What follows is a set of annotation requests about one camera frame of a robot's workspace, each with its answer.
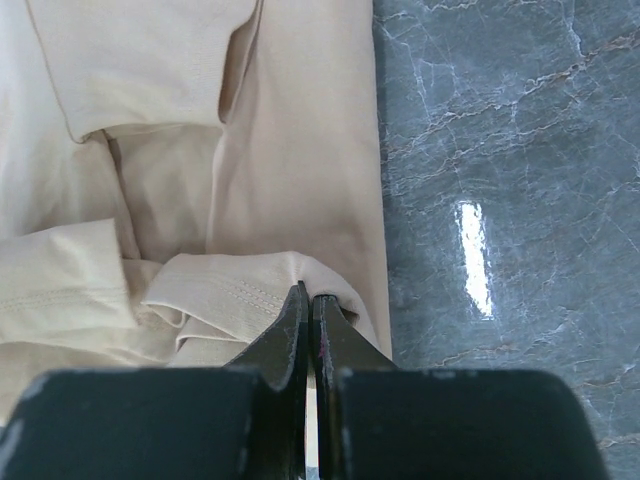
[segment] gray marble surface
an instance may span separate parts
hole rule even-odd
[[[376,0],[396,361],[537,368],[640,478],[640,1]]]

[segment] clothing pile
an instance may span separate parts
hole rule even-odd
[[[0,3],[0,425],[46,370],[223,365],[298,280],[390,356],[371,20]]]

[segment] beige fabric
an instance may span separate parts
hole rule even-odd
[[[367,0],[0,2],[0,423],[47,369],[224,364],[298,280],[390,355],[370,27]]]

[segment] fabric fold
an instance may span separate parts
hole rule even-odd
[[[142,258],[205,253],[212,160],[222,133],[181,125],[111,141]]]
[[[0,344],[136,325],[112,220],[4,240],[0,272]]]
[[[264,2],[213,161],[210,254],[296,251],[362,296],[391,356],[370,0]]]
[[[124,125],[221,126],[221,98],[234,96],[241,81],[224,82],[232,34],[250,37],[255,28],[241,27],[257,19],[256,0],[28,3],[77,142],[102,129],[119,136]],[[223,95],[223,83],[231,93]]]
[[[0,2],[0,240],[107,219],[140,258],[104,133],[73,141],[27,2]]]
[[[188,364],[187,352],[196,352],[199,360],[194,364],[200,364],[207,356],[205,350],[219,364],[233,358],[219,353],[224,342],[246,346],[262,335],[277,319],[289,289],[298,281],[305,282],[310,297],[335,295],[354,314],[355,329],[380,348],[355,290],[331,269],[296,252],[178,255],[154,278],[143,303],[170,307],[191,317],[177,337],[181,365]],[[238,345],[224,348],[239,353]]]

